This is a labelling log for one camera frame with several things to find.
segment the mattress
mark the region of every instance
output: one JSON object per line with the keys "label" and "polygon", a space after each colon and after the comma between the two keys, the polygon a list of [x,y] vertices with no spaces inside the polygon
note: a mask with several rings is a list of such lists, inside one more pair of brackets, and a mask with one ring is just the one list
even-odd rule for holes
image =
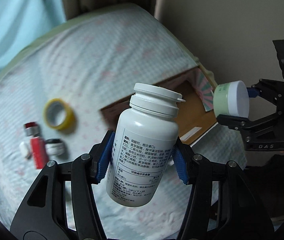
{"label": "mattress", "polygon": [[[33,160],[24,159],[18,145],[25,139],[23,124],[38,122],[45,139],[61,138],[72,161],[100,143],[107,126],[100,109],[132,94],[136,82],[157,83],[198,66],[213,79],[198,58],[148,12],[133,4],[103,8],[72,19],[23,49],[0,74],[0,221],[10,227],[25,193],[38,175]],[[42,118],[45,103],[61,98],[74,110],[76,130],[58,133]],[[215,126],[194,146],[208,159],[233,159],[244,168],[239,134]],[[181,226],[190,186],[169,166],[150,203],[128,208],[112,201],[105,180],[93,186],[102,225],[108,238],[164,239]],[[70,183],[66,184],[68,227],[75,229]],[[212,202],[218,198],[213,185]]]}

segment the open box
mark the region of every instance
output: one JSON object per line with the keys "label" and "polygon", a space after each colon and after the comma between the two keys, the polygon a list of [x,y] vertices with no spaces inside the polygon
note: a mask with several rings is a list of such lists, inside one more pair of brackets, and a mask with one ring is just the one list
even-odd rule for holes
{"label": "open box", "polygon": [[[199,67],[194,67],[186,72],[154,84],[155,86],[164,87],[182,94],[186,102],[177,103],[179,112],[175,122],[179,126],[181,141],[189,145],[198,140],[217,122],[213,110],[206,111],[203,106],[200,98],[200,96],[203,98],[203,95],[199,91],[197,84],[199,75],[203,75],[202,82],[204,79],[204,82],[209,87],[209,91],[213,93],[215,89],[214,85],[201,72]],[[130,98],[131,95],[101,109],[101,113],[110,130],[115,131],[120,114],[125,109],[130,108]]]}

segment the screw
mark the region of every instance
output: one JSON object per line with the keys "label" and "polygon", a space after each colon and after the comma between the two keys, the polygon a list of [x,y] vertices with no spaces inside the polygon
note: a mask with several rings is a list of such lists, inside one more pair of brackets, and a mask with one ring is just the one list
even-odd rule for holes
{"label": "screw", "polygon": [[235,161],[229,161],[229,166],[230,167],[236,167],[236,162]]}
{"label": "screw", "polygon": [[82,155],[81,155],[81,159],[84,160],[84,161],[90,159],[90,157],[91,157],[91,156],[90,156],[90,154],[88,154],[88,153],[85,153],[85,154],[82,154]]}
{"label": "screw", "polygon": [[193,159],[195,159],[196,161],[200,161],[200,160],[202,160],[202,155],[200,155],[200,154],[195,154],[195,155],[193,155]]}
{"label": "screw", "polygon": [[48,167],[52,167],[52,166],[55,165],[55,161],[48,161],[48,162],[46,163],[46,165],[47,165]]}

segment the supplement bottle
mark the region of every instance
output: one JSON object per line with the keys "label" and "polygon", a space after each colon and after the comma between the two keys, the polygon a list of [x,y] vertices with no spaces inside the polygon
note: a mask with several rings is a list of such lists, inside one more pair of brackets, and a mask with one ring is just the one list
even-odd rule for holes
{"label": "supplement bottle", "polygon": [[182,95],[136,83],[130,106],[120,115],[106,191],[117,203],[139,207],[153,197],[178,138],[177,102]]}

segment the gray wall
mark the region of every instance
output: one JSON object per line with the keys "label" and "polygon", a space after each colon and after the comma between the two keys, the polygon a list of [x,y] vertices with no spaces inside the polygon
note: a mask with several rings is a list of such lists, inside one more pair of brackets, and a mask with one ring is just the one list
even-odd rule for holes
{"label": "gray wall", "polygon": [[[283,80],[272,40],[284,39],[284,0],[159,0],[157,18],[202,64],[217,83],[259,78]],[[250,119],[275,111],[267,101],[250,101]],[[251,153],[261,165],[271,154]]]}

